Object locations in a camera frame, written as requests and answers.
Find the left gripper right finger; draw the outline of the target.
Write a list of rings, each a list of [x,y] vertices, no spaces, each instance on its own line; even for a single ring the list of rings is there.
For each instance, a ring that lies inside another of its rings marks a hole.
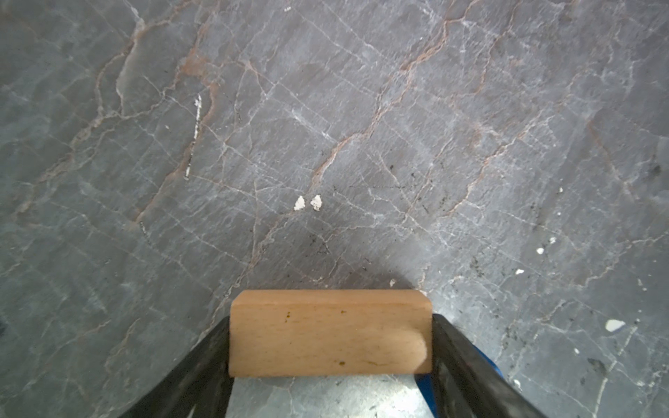
[[[476,417],[544,417],[500,374],[483,355],[442,315],[432,315],[432,371],[444,364],[451,373],[462,373],[470,384],[468,405]]]

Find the natural wood block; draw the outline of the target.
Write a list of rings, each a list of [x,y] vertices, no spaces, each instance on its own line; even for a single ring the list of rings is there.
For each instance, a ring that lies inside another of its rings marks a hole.
[[[246,290],[231,306],[233,377],[428,374],[432,304],[417,290]]]

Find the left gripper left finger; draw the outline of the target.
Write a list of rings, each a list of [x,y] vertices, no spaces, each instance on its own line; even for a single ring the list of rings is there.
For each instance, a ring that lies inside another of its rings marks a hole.
[[[124,417],[224,417],[234,378],[229,372],[230,319],[224,318]]]

